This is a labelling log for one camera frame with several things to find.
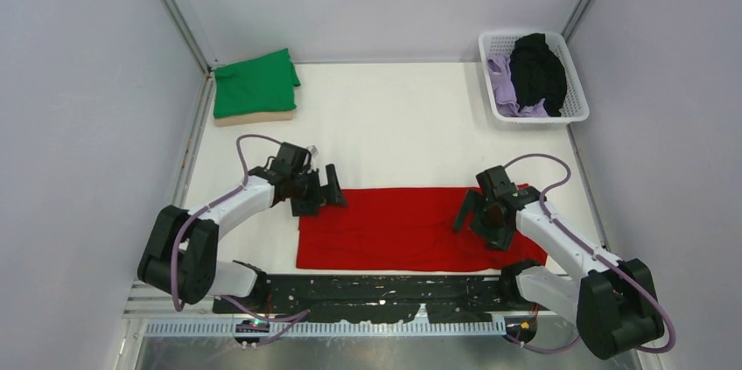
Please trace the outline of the red t-shirt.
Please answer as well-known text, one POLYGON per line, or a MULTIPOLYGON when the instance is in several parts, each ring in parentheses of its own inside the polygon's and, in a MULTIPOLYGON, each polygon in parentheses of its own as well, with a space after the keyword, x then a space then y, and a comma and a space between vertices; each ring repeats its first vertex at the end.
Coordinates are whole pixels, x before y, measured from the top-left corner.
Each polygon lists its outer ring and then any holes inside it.
POLYGON ((453 228, 465 187, 348 189, 348 205, 299 220, 300 269, 477 272, 522 260, 543 265, 546 252, 516 234, 507 251, 453 228))

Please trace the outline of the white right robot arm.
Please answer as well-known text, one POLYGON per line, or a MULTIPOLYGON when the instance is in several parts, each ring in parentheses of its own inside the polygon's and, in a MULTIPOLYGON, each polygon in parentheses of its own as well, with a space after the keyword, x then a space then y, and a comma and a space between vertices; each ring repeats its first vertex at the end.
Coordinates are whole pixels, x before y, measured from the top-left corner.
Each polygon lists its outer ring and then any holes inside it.
POLYGON ((476 180, 479 187, 467 191, 454 230, 468 226, 500 252, 522 235, 567 274, 559 276, 534 260, 507 265, 497 286, 507 307, 537 304, 556 313, 602 360, 665 337, 669 325, 644 262, 625 261, 590 242, 570 228, 542 192, 519 188, 502 165, 479 173, 476 180))

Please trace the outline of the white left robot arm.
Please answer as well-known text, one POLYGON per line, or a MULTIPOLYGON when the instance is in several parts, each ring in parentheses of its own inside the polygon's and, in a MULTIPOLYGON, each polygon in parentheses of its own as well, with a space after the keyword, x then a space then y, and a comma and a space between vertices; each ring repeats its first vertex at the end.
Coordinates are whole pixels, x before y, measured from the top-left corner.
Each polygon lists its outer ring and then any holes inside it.
POLYGON ((171 296, 176 309, 207 296, 234 297, 248 312, 260 311, 269 298, 259 271, 246 263, 218 258, 220 241, 241 223, 287 201, 295 217, 317 216, 324 206, 347 206, 334 164, 326 181, 312 165, 312 151, 280 143, 265 165, 249 168, 229 192, 200 207, 169 205, 157 215, 136 276, 171 296))

